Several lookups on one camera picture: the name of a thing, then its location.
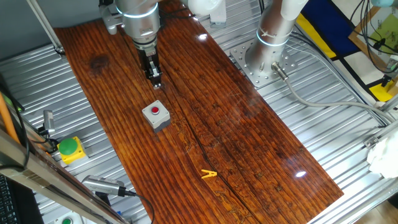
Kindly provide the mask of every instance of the cable connector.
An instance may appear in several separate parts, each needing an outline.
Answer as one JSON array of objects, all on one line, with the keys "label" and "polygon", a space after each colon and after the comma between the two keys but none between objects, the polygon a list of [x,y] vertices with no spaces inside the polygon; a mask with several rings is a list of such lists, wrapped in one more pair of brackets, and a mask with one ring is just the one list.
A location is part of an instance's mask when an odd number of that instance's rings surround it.
[{"label": "cable connector", "polygon": [[137,196],[137,193],[132,192],[130,190],[127,190],[124,194],[127,195],[127,196],[134,196],[134,197]]},{"label": "cable connector", "polygon": [[280,76],[280,78],[283,81],[286,81],[289,78],[287,76],[287,74],[285,73],[285,71],[283,71],[283,69],[279,66],[279,64],[277,62],[272,63],[271,67],[272,67],[273,71],[278,73],[278,75]]}]

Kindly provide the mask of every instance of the metal bracket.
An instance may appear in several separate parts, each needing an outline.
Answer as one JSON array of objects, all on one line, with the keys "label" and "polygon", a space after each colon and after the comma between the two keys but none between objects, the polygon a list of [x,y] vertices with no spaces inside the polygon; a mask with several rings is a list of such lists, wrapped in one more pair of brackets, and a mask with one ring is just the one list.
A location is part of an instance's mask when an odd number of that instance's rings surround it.
[{"label": "metal bracket", "polygon": [[[261,73],[261,75],[254,75],[252,71],[248,68],[246,64],[245,54],[248,51],[250,45],[252,45],[253,40],[247,41],[241,45],[234,47],[231,49],[230,55],[235,59],[237,66],[242,69],[244,74],[249,78],[251,83],[255,86],[256,89],[263,87],[264,85],[273,82],[276,79],[279,79],[279,76],[276,72],[272,73]],[[287,53],[286,50],[282,53],[282,60],[279,65],[282,67],[283,71],[287,74],[293,73],[297,70],[297,63],[292,57]]]},{"label": "metal bracket", "polygon": [[379,143],[379,139],[375,136],[371,137],[370,139],[363,142],[363,144],[368,148],[373,148],[377,143]]},{"label": "metal bracket", "polygon": [[111,35],[115,35],[118,32],[116,27],[117,25],[122,24],[123,27],[121,19],[122,16],[112,16],[111,12],[109,11],[109,7],[113,5],[114,3],[108,6],[102,5],[99,7],[99,13],[101,14],[102,20],[104,21],[105,27]]}]

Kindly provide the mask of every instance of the silver cylinder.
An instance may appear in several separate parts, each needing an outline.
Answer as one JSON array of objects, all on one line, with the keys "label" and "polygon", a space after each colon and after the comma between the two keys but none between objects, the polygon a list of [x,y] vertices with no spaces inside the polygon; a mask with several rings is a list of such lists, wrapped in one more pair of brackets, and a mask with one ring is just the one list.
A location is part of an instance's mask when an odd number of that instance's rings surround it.
[{"label": "silver cylinder", "polygon": [[261,16],[256,38],[248,49],[245,60],[255,75],[267,75],[272,63],[282,60],[282,52],[296,19],[284,19],[281,14],[282,0],[273,0]]},{"label": "silver cylinder", "polygon": [[123,13],[123,27],[136,44],[146,44],[156,38],[160,28],[159,6],[154,1],[116,0]]}]

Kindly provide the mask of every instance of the yellow panel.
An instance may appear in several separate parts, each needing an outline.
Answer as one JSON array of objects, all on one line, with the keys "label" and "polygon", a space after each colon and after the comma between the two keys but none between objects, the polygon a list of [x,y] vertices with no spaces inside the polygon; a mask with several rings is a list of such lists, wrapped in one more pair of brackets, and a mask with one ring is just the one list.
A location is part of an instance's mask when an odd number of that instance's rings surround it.
[{"label": "yellow panel", "polygon": [[387,102],[389,101],[392,96],[387,93],[387,90],[391,85],[393,85],[394,82],[389,82],[386,87],[382,87],[381,84],[378,84],[374,87],[370,88],[370,91],[373,93],[373,95],[381,102]]},{"label": "yellow panel", "polygon": [[313,28],[311,23],[303,16],[299,15],[297,18],[297,23],[301,28],[312,38],[312,40],[321,48],[324,53],[330,57],[336,57],[336,54],[329,48],[329,46],[323,41],[321,36],[319,36],[318,32]]}]

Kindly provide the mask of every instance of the wood grain surface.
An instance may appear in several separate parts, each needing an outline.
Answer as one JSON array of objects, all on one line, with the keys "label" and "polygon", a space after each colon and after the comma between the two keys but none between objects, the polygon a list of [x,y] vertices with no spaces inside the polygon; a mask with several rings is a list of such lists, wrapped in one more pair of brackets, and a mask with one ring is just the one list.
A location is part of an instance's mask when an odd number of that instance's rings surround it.
[{"label": "wood grain surface", "polygon": [[[56,33],[156,223],[306,223],[343,195],[194,19],[168,18],[158,33],[159,90],[121,29],[94,21]],[[157,134],[141,111],[155,100],[172,120]],[[201,179],[201,169],[218,175]]]}]

